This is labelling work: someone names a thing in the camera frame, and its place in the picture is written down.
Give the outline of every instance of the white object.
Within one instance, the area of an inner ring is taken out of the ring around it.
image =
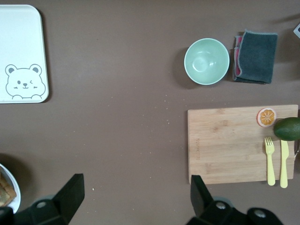
[[[14,187],[14,190],[17,194],[16,198],[13,199],[13,201],[8,204],[8,207],[12,208],[14,213],[16,213],[20,207],[21,204],[21,191],[19,188],[19,185],[17,181],[15,180],[14,176],[11,174],[11,172],[2,164],[0,164],[0,172],[1,176],[5,178],[5,180]]]
[[[300,24],[294,29],[294,34],[300,38]]]
[[[49,94],[40,13],[0,5],[0,103],[39,103]]]

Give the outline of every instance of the plastic fork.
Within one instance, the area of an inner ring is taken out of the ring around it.
[[[268,184],[273,186],[275,184],[275,174],[272,162],[272,154],[275,151],[273,141],[270,137],[265,137],[264,142],[266,145],[267,162],[268,162]]]

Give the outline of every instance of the toast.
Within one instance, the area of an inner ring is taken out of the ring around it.
[[[7,206],[16,196],[14,188],[8,184],[0,173],[0,207]]]

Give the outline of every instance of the toy orange slice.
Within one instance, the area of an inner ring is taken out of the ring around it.
[[[257,114],[257,123],[263,128],[272,126],[276,120],[276,112],[271,108],[263,108]]]

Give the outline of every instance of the bamboo cutting board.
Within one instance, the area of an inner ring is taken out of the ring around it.
[[[275,179],[280,177],[280,140],[273,126],[261,127],[258,112],[270,107],[277,119],[298,116],[298,105],[271,105],[188,111],[188,166],[191,175],[201,175],[205,184],[267,180],[264,138],[271,137]],[[288,142],[287,176],[293,178],[294,142]]]

